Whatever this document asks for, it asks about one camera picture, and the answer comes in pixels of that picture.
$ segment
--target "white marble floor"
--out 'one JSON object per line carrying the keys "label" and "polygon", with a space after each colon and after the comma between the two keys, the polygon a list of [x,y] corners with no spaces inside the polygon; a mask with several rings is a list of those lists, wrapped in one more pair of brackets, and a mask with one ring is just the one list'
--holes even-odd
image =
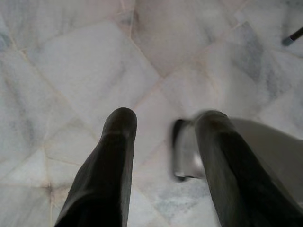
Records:
{"label": "white marble floor", "polygon": [[54,225],[116,108],[138,117],[129,227],[218,227],[169,176],[169,127],[203,109],[303,139],[300,0],[0,1],[0,223]]}

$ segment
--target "marble floor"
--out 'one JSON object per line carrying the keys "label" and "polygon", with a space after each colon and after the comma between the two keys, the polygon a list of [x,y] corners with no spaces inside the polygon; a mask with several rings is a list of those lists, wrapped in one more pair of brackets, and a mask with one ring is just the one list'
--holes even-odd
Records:
{"label": "marble floor", "polygon": [[1,0],[0,223],[52,227],[106,117],[138,117],[129,227],[220,226],[169,175],[169,127],[203,109],[303,139],[301,0]]}

